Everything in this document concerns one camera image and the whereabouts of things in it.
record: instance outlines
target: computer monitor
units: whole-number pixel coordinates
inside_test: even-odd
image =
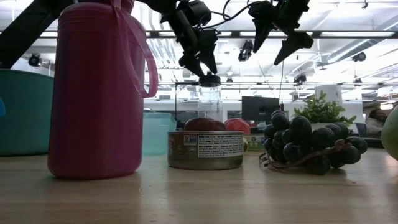
[[[278,98],[242,96],[242,119],[246,121],[271,121],[272,112],[279,110]]]

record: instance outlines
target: green potted plant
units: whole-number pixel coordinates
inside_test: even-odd
[[[341,122],[347,126],[354,124],[356,116],[352,118],[346,118],[344,116],[339,116],[341,112],[345,109],[337,105],[335,101],[326,102],[326,93],[321,91],[319,99],[312,95],[309,99],[303,100],[306,103],[302,110],[294,108],[294,116],[304,116],[312,124],[314,128],[322,127],[331,123]]]

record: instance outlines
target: grape stem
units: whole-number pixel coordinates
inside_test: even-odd
[[[351,147],[351,146],[352,146],[351,143],[347,143],[346,144],[345,140],[340,139],[340,140],[337,140],[335,142],[335,146],[329,147],[329,148],[326,148],[326,149],[322,149],[322,150],[319,150],[319,151],[315,151],[313,153],[310,153],[310,154],[306,155],[305,157],[301,158],[299,161],[296,161],[294,163],[289,163],[288,162],[286,164],[279,164],[278,162],[272,162],[271,159],[270,159],[270,156],[269,156],[270,155],[269,151],[261,154],[259,156],[259,160],[260,160],[260,164],[265,162],[265,161],[269,161],[269,163],[265,164],[264,166],[271,165],[273,168],[276,168],[276,169],[285,169],[285,168],[298,166],[298,165],[302,164],[303,162],[305,162],[305,161],[307,161],[309,159],[312,159],[314,157],[327,155],[327,154],[334,154],[336,152],[341,151],[342,149],[345,149],[345,148],[348,148],[348,147]]]

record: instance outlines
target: table surface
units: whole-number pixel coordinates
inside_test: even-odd
[[[355,165],[315,176],[258,164],[189,171],[145,157],[128,177],[65,181],[46,156],[0,158],[0,223],[398,223],[398,162],[370,149]]]

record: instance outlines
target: red fruit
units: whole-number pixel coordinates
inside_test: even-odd
[[[244,134],[250,134],[250,126],[240,118],[229,119],[224,124],[227,131],[242,131]]]
[[[222,122],[210,118],[193,118],[185,123],[184,131],[225,131]]]

